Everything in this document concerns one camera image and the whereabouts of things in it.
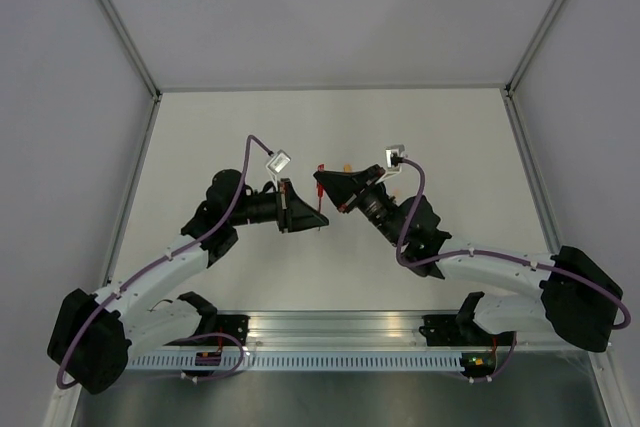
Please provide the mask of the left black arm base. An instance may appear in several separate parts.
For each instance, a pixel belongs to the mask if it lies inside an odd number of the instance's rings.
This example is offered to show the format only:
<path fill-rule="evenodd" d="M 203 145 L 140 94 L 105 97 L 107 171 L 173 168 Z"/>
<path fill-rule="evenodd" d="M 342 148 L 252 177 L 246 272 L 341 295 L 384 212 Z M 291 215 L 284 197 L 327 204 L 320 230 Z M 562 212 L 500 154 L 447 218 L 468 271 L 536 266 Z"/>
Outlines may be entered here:
<path fill-rule="evenodd" d="M 204 334 L 211 334 L 214 332 L 228 334 L 237 339 L 242 346 L 246 344 L 250 321 L 250 317 L 248 315 L 221 314 L 211 302 L 195 292 L 184 293 L 178 297 L 178 300 L 186 302 L 194 307 L 200 315 L 200 321 L 196 330 L 190 336 L 173 342 L 173 345 L 215 346 L 219 349 L 225 346 L 234 346 L 234 342 L 226 337 L 203 337 Z"/>

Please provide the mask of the red thin pen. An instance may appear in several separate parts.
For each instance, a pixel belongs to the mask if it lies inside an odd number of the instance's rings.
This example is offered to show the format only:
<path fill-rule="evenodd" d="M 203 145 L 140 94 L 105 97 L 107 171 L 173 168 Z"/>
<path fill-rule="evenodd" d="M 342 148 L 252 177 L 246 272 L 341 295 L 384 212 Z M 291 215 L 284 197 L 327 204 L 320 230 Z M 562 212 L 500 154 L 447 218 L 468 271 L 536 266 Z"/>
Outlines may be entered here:
<path fill-rule="evenodd" d="M 324 196 L 324 189 L 322 185 L 316 182 L 316 194 L 317 194 L 317 211 L 321 212 L 322 210 L 322 200 Z"/>

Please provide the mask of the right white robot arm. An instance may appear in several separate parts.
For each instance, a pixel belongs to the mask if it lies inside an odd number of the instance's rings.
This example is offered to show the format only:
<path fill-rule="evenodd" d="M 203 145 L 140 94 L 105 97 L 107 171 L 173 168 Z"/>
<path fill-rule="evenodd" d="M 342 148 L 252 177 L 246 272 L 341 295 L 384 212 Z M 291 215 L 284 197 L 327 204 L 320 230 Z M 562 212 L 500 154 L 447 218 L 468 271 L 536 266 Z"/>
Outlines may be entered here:
<path fill-rule="evenodd" d="M 336 209 L 360 211 L 394 247 L 397 263 L 426 278 L 469 281 L 504 290 L 467 295 L 455 317 L 457 335 L 476 344 L 488 335 L 552 332 L 585 351 L 601 353 L 631 313 L 621 287 L 585 252 L 563 246 L 556 253 L 494 250 L 440 229 L 440 218 L 422 190 L 397 203 L 384 184 L 385 170 L 318 170 L 314 174 Z"/>

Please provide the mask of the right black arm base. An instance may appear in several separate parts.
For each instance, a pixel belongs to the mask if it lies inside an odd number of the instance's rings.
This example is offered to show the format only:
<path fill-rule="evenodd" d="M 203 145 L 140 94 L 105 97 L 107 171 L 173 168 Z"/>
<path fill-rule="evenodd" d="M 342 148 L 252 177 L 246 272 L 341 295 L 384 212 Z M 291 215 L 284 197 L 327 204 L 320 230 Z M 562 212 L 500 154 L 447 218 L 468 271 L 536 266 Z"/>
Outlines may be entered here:
<path fill-rule="evenodd" d="M 430 347 L 493 347 L 511 346 L 514 332 L 490 334 L 474 323 L 475 308 L 485 297 L 484 292 L 472 292 L 456 314 L 428 314 L 422 317 L 419 333 Z"/>

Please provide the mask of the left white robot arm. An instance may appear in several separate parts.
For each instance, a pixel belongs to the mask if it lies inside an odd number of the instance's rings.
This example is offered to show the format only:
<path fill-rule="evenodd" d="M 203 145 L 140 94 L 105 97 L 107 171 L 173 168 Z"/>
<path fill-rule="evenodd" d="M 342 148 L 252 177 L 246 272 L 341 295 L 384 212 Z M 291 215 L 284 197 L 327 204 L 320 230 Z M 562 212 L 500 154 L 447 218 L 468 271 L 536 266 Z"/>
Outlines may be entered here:
<path fill-rule="evenodd" d="M 125 281 L 93 293 L 77 288 L 64 298 L 47 347 L 59 367 L 57 387 L 81 385 L 99 394 L 131 361 L 166 344 L 211 342 L 218 324 L 213 304 L 194 292 L 166 307 L 160 303 L 221 260 L 236 244 L 238 227 L 262 223 L 273 223 L 282 233 L 297 233 L 326 227 L 329 221 L 297 195 L 289 179 L 253 191 L 242 172 L 218 172 L 204 201 L 159 259 Z"/>

